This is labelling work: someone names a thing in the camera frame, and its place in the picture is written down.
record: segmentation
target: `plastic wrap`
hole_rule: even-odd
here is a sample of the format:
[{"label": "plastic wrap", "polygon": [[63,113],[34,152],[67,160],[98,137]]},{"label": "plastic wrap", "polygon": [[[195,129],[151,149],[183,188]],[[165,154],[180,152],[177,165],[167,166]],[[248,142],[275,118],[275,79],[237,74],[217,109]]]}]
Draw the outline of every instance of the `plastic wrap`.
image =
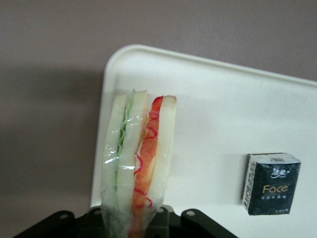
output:
[{"label": "plastic wrap", "polygon": [[176,98],[157,97],[148,112],[147,92],[115,96],[102,166],[102,215],[106,235],[141,238],[163,204]]}]

